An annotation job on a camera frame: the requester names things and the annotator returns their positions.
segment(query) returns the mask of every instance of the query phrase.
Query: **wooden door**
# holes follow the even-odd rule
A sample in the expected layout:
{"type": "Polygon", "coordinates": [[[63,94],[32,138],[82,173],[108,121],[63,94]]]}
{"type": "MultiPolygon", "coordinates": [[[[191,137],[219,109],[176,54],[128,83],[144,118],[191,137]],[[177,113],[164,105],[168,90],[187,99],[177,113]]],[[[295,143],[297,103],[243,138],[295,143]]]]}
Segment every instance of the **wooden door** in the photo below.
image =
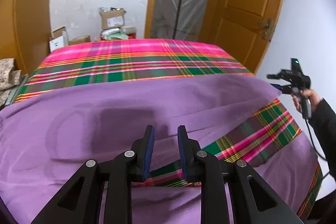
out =
{"type": "Polygon", "coordinates": [[[208,0],[198,40],[220,46],[255,73],[281,5],[282,0],[208,0]]]}
{"type": "Polygon", "coordinates": [[[49,0],[0,0],[0,59],[32,73],[49,54],[49,0]]]}

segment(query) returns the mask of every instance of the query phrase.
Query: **hand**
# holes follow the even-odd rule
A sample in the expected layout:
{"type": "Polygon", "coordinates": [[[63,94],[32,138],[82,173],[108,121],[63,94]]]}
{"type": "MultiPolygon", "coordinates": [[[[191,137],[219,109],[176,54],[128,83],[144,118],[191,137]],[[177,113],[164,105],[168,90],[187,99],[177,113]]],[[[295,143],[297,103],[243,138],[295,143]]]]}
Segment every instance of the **hand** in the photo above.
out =
{"type": "MultiPolygon", "coordinates": [[[[310,104],[311,104],[311,111],[314,112],[318,106],[318,104],[321,102],[321,98],[318,96],[315,90],[300,90],[300,94],[304,97],[308,97],[310,104]]],[[[298,98],[292,93],[293,102],[295,105],[295,108],[298,112],[301,113],[300,109],[300,103],[298,98]]]]}

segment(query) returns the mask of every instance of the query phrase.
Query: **white box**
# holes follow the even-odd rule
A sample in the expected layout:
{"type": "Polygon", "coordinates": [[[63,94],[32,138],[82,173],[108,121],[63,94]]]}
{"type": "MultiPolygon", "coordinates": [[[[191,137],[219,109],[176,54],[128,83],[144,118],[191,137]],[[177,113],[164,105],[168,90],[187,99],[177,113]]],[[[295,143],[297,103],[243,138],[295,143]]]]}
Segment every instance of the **white box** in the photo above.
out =
{"type": "Polygon", "coordinates": [[[54,50],[58,48],[63,48],[67,45],[68,45],[68,41],[66,37],[63,37],[63,36],[57,37],[49,42],[50,52],[53,52],[54,50]]]}

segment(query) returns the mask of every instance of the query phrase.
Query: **metal screw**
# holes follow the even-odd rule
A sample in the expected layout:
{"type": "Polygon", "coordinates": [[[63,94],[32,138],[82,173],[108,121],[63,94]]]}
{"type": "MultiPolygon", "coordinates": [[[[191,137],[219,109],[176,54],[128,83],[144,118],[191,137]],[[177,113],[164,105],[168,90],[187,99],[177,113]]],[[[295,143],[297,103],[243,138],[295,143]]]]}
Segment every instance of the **metal screw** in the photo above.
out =
{"type": "Polygon", "coordinates": [[[208,154],[207,152],[205,152],[204,150],[200,150],[198,151],[197,153],[197,156],[201,157],[201,158],[204,158],[206,157],[206,155],[208,154]]]}
{"type": "Polygon", "coordinates": [[[96,162],[94,161],[94,160],[88,160],[87,162],[86,162],[86,166],[87,167],[93,167],[93,166],[95,166],[96,165],[96,162]]]}
{"type": "Polygon", "coordinates": [[[244,160],[237,160],[237,165],[239,167],[245,167],[246,166],[246,161],[244,161],[244,160]]]}
{"type": "Polygon", "coordinates": [[[128,151],[125,152],[125,157],[130,158],[130,157],[133,157],[134,155],[135,155],[135,153],[132,150],[128,150],[128,151]]]}

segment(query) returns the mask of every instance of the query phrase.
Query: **blue gripper pad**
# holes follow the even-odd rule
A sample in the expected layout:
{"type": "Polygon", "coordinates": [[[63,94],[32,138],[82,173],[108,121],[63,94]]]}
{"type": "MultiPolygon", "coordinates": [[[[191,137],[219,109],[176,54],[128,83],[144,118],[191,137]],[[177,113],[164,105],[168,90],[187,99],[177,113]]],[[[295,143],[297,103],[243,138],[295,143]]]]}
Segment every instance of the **blue gripper pad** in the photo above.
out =
{"type": "Polygon", "coordinates": [[[281,90],[282,86],[278,84],[271,84],[273,87],[275,87],[278,90],[281,90]]]}
{"type": "Polygon", "coordinates": [[[178,141],[178,149],[180,151],[182,172],[183,172],[184,179],[187,180],[187,177],[188,177],[187,158],[186,158],[183,136],[182,136],[184,134],[184,131],[185,131],[185,128],[184,130],[183,129],[181,130],[181,126],[177,128],[177,141],[178,141]]]}
{"type": "Polygon", "coordinates": [[[152,154],[153,154],[153,148],[154,148],[154,126],[147,126],[146,128],[146,132],[147,130],[150,130],[149,133],[149,138],[148,138],[148,145],[146,148],[146,152],[145,152],[145,157],[144,157],[144,165],[143,165],[143,179],[146,180],[148,175],[149,175],[149,171],[151,168],[151,162],[152,162],[152,154]]]}

